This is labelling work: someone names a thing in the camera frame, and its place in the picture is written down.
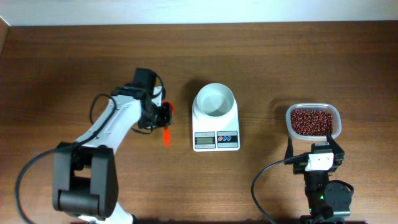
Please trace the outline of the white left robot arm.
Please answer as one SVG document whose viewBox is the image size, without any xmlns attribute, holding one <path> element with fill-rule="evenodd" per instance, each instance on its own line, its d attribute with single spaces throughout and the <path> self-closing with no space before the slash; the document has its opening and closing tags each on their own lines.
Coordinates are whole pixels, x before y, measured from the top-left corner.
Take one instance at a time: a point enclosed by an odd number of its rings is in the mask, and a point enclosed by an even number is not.
<svg viewBox="0 0 398 224">
<path fill-rule="evenodd" d="M 162 86 L 122 86 L 107 97 L 106 109 L 85 134 L 57 146 L 52 205 L 87 223 L 135 223 L 118 202 L 114 155 L 135 124 L 150 131 L 169 126 L 172 110 Z"/>
</svg>

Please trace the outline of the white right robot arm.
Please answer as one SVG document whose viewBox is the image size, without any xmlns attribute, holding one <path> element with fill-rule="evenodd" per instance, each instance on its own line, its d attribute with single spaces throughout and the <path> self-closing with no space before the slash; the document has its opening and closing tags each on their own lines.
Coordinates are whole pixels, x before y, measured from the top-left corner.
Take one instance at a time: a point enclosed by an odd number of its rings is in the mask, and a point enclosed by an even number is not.
<svg viewBox="0 0 398 224">
<path fill-rule="evenodd" d="M 285 165 L 293 166 L 293 174 L 302 174 L 309 215 L 302 215 L 300 223 L 344 223 L 350 216 L 354 187 L 342 180 L 330 180 L 330 174 L 342 165 L 345 152 L 332 138 L 313 143 L 311 151 L 294 156 L 292 138 L 288 137 Z"/>
</svg>

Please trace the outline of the orange plastic scoop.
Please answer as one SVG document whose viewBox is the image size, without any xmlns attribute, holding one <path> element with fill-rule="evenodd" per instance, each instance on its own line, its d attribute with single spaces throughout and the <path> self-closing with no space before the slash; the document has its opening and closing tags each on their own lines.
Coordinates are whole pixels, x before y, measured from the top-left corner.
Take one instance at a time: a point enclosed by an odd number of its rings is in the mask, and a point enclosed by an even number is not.
<svg viewBox="0 0 398 224">
<path fill-rule="evenodd" d="M 163 100 L 163 104 L 168 104 L 170 108 L 169 122 L 166 126 L 163 127 L 163 141 L 165 147 L 170 147 L 171 144 L 171 134 L 170 134 L 170 125 L 172 124 L 172 117 L 174 115 L 174 106 L 171 102 Z"/>
</svg>

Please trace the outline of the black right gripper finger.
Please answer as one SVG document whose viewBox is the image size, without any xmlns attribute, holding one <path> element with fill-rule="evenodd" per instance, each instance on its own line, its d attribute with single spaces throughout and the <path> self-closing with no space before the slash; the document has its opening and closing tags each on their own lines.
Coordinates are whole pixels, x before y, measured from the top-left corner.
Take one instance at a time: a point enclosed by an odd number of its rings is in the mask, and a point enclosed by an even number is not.
<svg viewBox="0 0 398 224">
<path fill-rule="evenodd" d="M 328 144 L 330 145 L 331 149 L 333 152 L 339 152 L 339 145 L 335 142 L 335 140 L 332 138 L 330 133 L 326 133 L 326 140 Z"/>
<path fill-rule="evenodd" d="M 294 156 L 294 148 L 293 148 L 293 143 L 292 143 L 292 138 L 291 136 L 288 136 L 287 138 L 287 149 L 285 152 L 285 161 L 288 161 L 289 159 L 293 158 Z"/>
</svg>

